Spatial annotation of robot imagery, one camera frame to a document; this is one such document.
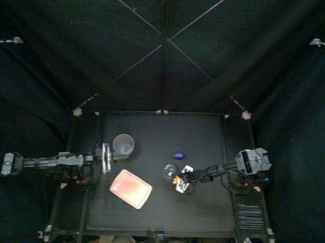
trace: black backdrop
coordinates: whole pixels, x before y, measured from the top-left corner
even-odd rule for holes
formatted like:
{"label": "black backdrop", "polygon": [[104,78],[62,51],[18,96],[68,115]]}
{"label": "black backdrop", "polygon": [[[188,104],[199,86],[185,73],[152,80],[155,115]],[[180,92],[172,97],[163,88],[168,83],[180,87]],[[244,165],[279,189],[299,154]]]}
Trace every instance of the black backdrop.
{"label": "black backdrop", "polygon": [[[62,150],[93,94],[84,110],[239,112],[232,96],[274,163],[274,232],[320,242],[325,48],[308,42],[325,39],[323,10],[319,0],[1,1],[0,40],[23,41],[0,44],[1,155]],[[3,236],[42,229],[37,193],[11,213],[23,185],[0,186]]]}

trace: table surface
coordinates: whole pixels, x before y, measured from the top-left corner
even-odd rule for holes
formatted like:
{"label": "table surface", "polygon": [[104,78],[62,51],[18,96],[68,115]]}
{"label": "table surface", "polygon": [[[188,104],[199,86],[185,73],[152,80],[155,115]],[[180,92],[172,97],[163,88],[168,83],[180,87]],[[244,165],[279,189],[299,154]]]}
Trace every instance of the table surface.
{"label": "table surface", "polygon": [[[69,141],[74,153],[90,151],[98,141],[112,143],[121,133],[129,134],[136,143],[129,158],[112,164],[110,172],[101,176],[93,190],[86,234],[146,235],[164,231],[169,236],[233,235],[231,195],[220,178],[211,183],[196,183],[191,195],[180,194],[163,178],[163,167],[173,163],[180,169],[185,165],[204,169],[232,160],[239,150],[253,146],[247,121],[223,115],[104,114],[100,121],[90,115],[77,123]],[[176,152],[183,152],[185,158],[172,159]],[[109,191],[122,169],[152,186],[138,210]]]}

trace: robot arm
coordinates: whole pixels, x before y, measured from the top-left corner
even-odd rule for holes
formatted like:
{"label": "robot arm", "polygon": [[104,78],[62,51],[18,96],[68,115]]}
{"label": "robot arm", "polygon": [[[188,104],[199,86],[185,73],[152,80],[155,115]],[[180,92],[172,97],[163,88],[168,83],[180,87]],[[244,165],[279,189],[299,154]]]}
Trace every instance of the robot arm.
{"label": "robot arm", "polygon": [[3,157],[1,176],[17,175],[27,169],[50,169],[58,165],[82,166],[93,162],[93,155],[76,156],[68,152],[60,152],[52,158],[23,159],[17,153],[7,153]]}
{"label": "robot arm", "polygon": [[212,165],[204,170],[184,169],[180,172],[175,165],[167,164],[164,175],[167,178],[176,178],[176,180],[173,179],[177,184],[176,190],[183,193],[187,185],[195,183],[197,180],[201,183],[211,182],[213,178],[220,177],[225,173],[235,173],[243,177],[259,177],[262,173],[267,172],[270,166],[267,152],[262,148],[256,148],[239,151],[235,161]]}

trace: metal rod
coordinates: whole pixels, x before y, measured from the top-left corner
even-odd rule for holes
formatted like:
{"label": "metal rod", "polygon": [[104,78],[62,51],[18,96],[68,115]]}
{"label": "metal rod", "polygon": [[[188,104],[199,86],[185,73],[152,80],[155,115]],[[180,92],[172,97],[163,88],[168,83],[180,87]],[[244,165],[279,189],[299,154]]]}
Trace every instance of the metal rod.
{"label": "metal rod", "polygon": [[94,93],[92,94],[86,100],[77,106],[84,106],[145,59],[151,56],[151,54],[161,47],[159,45],[149,53]]}
{"label": "metal rod", "polygon": [[172,40],[220,3],[223,0],[216,2],[169,38]]}
{"label": "metal rod", "polygon": [[188,61],[196,66],[196,68],[200,70],[200,72],[205,75],[205,77],[209,79],[212,83],[216,84],[216,81],[212,79],[212,77],[205,73],[205,71],[201,69],[201,67],[188,58],[188,56],[184,54],[184,52],[179,49],[179,47],[171,42],[169,39],[167,39],[167,42],[179,50],[179,52],[184,55],[184,57],[188,59]]}
{"label": "metal rod", "polygon": [[121,1],[118,2],[125,6],[125,8],[137,16],[137,18],[159,33],[161,34],[157,29],[148,23],[148,21],[136,13],[136,11]]}
{"label": "metal rod", "polygon": [[[179,50],[179,52],[184,55],[184,57],[188,59],[188,61],[196,66],[196,68],[200,70],[200,72],[205,75],[208,80],[216,84],[216,81],[212,79],[212,77],[207,74],[207,72],[201,69],[201,67],[189,59],[189,57],[185,55],[185,53],[180,50],[180,48],[172,43],[171,39],[167,39],[167,42]],[[227,95],[231,99],[232,103],[240,108],[241,111],[245,111],[244,107],[239,104],[239,102],[235,100],[235,98],[231,95]]]}

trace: black curtain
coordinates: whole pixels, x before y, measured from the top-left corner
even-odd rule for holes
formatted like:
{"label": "black curtain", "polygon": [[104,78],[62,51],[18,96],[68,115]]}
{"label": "black curtain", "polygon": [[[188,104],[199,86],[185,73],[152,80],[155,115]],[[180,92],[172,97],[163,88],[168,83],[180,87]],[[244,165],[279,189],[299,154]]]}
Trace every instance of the black curtain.
{"label": "black curtain", "polygon": [[[0,15],[0,39],[18,33]],[[0,166],[5,153],[49,157],[64,151],[70,120],[53,80],[22,45],[0,46]],[[0,242],[37,241],[48,221],[54,185],[42,175],[0,178]]]}
{"label": "black curtain", "polygon": [[[323,31],[314,37],[323,37]],[[280,242],[323,242],[325,48],[299,51],[256,117],[258,146],[268,150],[266,194]]]}

